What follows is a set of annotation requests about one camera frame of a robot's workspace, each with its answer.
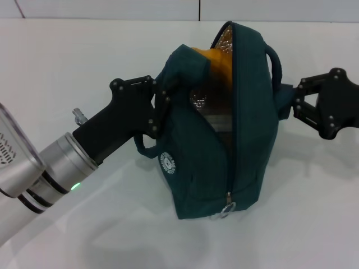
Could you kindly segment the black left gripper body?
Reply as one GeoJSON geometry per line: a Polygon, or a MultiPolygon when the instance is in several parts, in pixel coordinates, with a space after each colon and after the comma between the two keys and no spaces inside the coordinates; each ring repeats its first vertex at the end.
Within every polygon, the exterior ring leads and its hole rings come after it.
{"type": "Polygon", "coordinates": [[[154,86],[150,76],[114,79],[109,84],[110,103],[73,131],[75,140],[96,164],[102,164],[134,135],[150,129],[154,86]]]}

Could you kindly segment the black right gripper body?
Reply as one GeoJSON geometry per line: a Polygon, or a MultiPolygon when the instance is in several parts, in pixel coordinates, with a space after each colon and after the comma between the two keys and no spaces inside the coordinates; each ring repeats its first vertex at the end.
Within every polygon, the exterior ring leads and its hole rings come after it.
{"type": "Polygon", "coordinates": [[[345,70],[333,68],[322,84],[316,109],[319,112],[319,135],[332,140],[344,128],[358,128],[358,85],[345,70]]]}

